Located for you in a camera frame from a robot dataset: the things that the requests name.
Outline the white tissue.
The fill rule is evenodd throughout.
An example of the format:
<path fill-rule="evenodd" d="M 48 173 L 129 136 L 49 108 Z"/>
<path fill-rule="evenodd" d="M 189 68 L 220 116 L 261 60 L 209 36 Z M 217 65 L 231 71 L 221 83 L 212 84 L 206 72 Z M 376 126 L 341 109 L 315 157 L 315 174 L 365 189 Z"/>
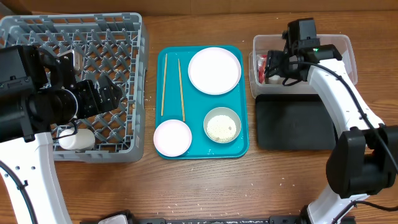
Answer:
<path fill-rule="evenodd" d="M 279 75 L 274 75 L 267 79 L 267 83 L 272 85 L 281 85 L 283 80 L 284 78 L 280 77 Z"/>

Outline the small pink-white plate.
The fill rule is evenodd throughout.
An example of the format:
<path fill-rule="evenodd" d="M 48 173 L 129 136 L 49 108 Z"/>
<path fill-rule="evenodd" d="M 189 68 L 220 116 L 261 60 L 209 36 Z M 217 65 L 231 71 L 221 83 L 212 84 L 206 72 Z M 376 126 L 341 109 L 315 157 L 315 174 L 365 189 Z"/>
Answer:
<path fill-rule="evenodd" d="M 190 128 L 183 121 L 169 119 L 156 127 L 153 142 L 161 155 L 178 157 L 188 151 L 192 138 Z"/>

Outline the white cup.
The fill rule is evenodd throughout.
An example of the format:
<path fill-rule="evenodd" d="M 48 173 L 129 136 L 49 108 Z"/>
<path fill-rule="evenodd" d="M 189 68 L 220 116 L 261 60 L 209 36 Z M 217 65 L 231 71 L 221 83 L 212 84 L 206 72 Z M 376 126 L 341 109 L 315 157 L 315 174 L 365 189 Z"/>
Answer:
<path fill-rule="evenodd" d="M 65 129 L 60 133 L 58 143 L 66 150 L 92 150 L 95 145 L 95 135 L 89 129 L 79 129 L 74 135 L 74 129 Z"/>

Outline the grey bowl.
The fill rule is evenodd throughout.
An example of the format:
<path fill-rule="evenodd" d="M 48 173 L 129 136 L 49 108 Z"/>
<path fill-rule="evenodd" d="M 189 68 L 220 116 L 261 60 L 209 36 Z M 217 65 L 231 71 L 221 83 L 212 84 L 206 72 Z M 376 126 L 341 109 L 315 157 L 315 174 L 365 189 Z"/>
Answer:
<path fill-rule="evenodd" d="M 242 128 L 238 114 L 227 107 L 217 107 L 210 110 L 204 119 L 203 129 L 213 142 L 227 144 L 233 142 Z"/>

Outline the wooden chopstick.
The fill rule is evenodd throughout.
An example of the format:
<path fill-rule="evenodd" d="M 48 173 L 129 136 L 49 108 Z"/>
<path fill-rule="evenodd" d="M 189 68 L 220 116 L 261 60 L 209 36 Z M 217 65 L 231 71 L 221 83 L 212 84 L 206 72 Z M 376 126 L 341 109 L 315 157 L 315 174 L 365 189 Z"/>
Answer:
<path fill-rule="evenodd" d="M 179 78 L 179 86 L 180 86 L 180 100 L 182 107 L 182 121 L 185 122 L 185 105 L 183 98 L 183 84 L 182 84 L 182 69 L 180 64 L 180 59 L 178 58 L 178 78 Z"/>
<path fill-rule="evenodd" d="M 165 102 L 165 84 L 167 78 L 167 61 L 168 54 L 165 54 L 165 63 L 164 63 L 164 76 L 163 76 L 163 85 L 162 85 L 162 104 L 161 104 L 161 116 L 164 115 L 164 102 Z"/>

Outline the pile of rice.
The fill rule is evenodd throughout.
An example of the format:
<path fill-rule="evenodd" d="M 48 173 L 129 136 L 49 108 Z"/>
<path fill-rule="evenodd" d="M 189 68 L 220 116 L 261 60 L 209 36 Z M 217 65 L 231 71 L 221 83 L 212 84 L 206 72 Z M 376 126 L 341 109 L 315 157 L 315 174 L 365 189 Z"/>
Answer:
<path fill-rule="evenodd" d="M 212 117 L 206 127 L 209 138 L 221 143 L 230 142 L 237 133 L 235 122 L 226 115 Z"/>

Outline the red snack wrapper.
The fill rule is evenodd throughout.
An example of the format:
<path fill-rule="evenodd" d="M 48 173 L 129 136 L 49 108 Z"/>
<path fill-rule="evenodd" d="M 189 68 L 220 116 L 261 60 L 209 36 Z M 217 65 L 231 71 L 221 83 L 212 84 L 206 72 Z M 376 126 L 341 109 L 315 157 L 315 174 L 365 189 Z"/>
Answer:
<path fill-rule="evenodd" d="M 267 67 L 267 55 L 256 55 L 257 77 L 260 84 L 265 83 L 265 71 Z"/>

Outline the large white plate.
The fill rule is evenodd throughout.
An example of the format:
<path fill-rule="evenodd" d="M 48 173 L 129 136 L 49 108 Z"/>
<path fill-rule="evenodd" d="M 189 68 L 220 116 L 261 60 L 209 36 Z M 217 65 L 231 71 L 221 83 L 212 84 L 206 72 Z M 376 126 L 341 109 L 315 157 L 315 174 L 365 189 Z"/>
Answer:
<path fill-rule="evenodd" d="M 188 64 L 192 85 L 208 95 L 222 95 L 240 81 L 241 64 L 232 52 L 221 47 L 208 47 L 197 52 Z"/>

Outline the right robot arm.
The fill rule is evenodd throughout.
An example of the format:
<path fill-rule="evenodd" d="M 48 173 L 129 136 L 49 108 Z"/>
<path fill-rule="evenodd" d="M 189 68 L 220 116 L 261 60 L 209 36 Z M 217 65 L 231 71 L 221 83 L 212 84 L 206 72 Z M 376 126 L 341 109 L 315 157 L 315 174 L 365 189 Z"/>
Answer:
<path fill-rule="evenodd" d="M 308 82 L 329 113 L 338 135 L 326 163 L 327 186 L 304 206 L 299 223 L 340 223 L 358 204 L 397 211 L 368 202 L 392 187 L 397 176 L 397 126 L 386 126 L 362 99 L 333 44 L 267 53 L 264 75 L 293 83 Z"/>

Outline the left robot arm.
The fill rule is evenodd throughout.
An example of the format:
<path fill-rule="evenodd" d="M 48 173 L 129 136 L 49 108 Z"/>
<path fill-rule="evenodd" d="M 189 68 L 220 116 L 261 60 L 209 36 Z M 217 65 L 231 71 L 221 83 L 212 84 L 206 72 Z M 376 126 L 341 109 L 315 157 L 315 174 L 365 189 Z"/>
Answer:
<path fill-rule="evenodd" d="M 51 126 L 118 107 L 110 78 L 77 81 L 82 57 L 32 45 L 1 50 L 1 177 L 19 223 L 70 223 L 55 170 Z"/>

